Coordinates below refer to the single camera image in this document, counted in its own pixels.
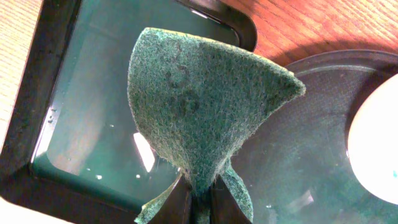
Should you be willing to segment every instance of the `folded scouring pad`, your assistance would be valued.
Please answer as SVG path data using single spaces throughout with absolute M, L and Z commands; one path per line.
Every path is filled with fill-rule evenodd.
M 230 157 L 272 112 L 304 94 L 303 83 L 243 49 L 154 28 L 139 36 L 128 73 L 131 111 L 151 147 L 181 167 L 196 197 L 221 175 L 252 220 L 250 197 Z M 145 205 L 136 222 L 147 223 L 170 192 Z

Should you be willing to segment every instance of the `wood grain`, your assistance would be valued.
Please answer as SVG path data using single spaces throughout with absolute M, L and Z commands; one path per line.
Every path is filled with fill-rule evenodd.
M 255 53 L 280 65 L 343 49 L 398 53 L 396 0 L 222 0 L 251 16 Z M 0 2 L 0 144 L 42 0 Z
M 41 0 L 0 1 L 0 152 L 41 3 Z
M 280 65 L 332 50 L 397 53 L 396 0 L 223 0 L 250 15 L 255 53 Z

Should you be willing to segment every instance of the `stain on scouring pad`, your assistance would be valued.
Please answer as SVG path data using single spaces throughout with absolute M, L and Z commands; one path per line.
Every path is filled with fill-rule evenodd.
M 200 197 L 220 174 L 252 220 L 250 197 L 229 158 L 271 113 L 304 94 L 303 83 L 243 49 L 146 28 L 131 55 L 127 91 L 140 133 L 160 157 L 181 167 L 193 194 Z M 136 222 L 147 223 L 169 191 Z

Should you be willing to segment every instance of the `wooden table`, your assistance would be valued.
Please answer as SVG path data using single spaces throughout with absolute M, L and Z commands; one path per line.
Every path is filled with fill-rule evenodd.
M 280 65 L 332 50 L 374 49 L 398 53 L 396 0 L 223 1 L 251 16 L 258 32 L 255 53 Z M 0 145 L 41 2 L 0 2 Z

